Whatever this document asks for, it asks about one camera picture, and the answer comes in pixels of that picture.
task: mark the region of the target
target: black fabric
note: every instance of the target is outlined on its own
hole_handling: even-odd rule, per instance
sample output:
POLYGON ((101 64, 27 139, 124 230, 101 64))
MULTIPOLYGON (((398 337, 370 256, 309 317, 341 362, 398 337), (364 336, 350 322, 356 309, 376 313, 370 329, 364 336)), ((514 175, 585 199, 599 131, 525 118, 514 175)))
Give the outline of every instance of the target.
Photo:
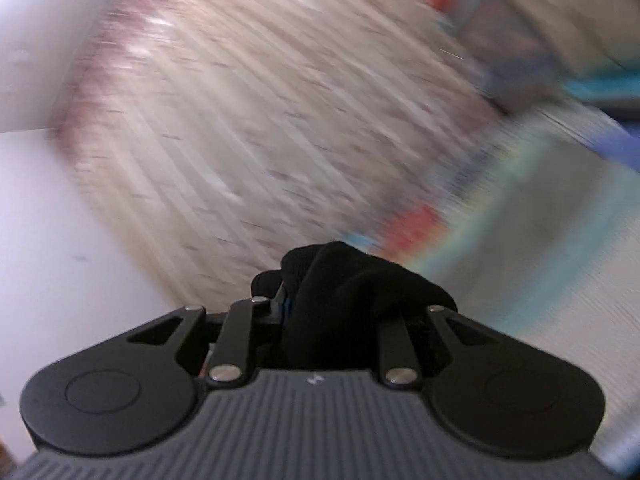
POLYGON ((293 368, 367 368, 376 354, 376 320, 416 316, 430 304, 457 309, 441 287, 342 242, 289 251, 282 277, 293 301, 282 351, 293 368))
POLYGON ((251 282, 251 295, 275 298, 282 284, 281 270, 265 270, 258 274, 251 282))

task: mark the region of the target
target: bolt head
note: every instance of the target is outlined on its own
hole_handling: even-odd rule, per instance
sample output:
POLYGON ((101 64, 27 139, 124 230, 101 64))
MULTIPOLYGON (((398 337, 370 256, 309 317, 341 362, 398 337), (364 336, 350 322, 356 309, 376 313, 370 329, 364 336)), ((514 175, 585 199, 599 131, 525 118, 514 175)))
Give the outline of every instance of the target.
POLYGON ((391 384, 405 385, 415 383, 418 379, 418 372, 413 368, 391 368, 385 377, 391 384))
POLYGON ((242 370, 236 365, 218 365, 209 370, 209 377, 217 383, 230 383, 242 375, 242 370))

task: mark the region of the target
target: small logo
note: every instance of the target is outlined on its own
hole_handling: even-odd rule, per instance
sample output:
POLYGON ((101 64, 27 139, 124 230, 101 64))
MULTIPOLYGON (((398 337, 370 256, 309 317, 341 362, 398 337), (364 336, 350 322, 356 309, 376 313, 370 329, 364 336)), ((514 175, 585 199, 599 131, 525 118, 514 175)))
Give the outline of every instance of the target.
POLYGON ((322 377, 322 375, 314 374, 314 376, 309 377, 306 382, 312 386, 318 386, 318 384, 324 383, 324 377, 322 377))

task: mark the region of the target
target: circular cap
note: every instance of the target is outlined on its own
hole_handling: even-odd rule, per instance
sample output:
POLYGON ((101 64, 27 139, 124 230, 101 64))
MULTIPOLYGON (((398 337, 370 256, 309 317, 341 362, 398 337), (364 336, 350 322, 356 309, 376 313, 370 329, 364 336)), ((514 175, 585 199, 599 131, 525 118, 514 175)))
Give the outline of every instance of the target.
POLYGON ((604 412, 602 393, 586 373, 516 344, 459 350, 429 396, 442 425, 466 442, 527 460, 587 447, 604 412))
POLYGON ((85 413, 114 413, 123 410, 140 393, 140 382, 118 370, 97 370, 80 375, 66 387, 66 400, 85 413))
POLYGON ((412 368, 391 368, 385 377, 392 384, 411 384, 418 378, 418 372, 412 368))
POLYGON ((236 365, 218 365, 209 370, 209 377, 219 383, 236 381, 242 375, 242 370, 236 365))
POLYGON ((25 386, 20 412, 40 442, 69 454, 111 456, 157 442, 196 400, 172 354, 106 342, 44 368, 25 386))

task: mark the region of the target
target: white wall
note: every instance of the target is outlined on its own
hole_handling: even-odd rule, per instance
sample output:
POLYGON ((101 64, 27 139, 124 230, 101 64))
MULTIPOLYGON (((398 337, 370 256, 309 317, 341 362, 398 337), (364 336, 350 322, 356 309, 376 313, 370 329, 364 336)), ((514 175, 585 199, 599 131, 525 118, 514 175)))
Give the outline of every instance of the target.
POLYGON ((173 308, 65 169, 45 130, 0 134, 0 440, 20 461, 33 450, 18 414, 29 377, 173 308))
POLYGON ((0 0, 0 132, 49 126, 51 107, 105 0, 0 0))

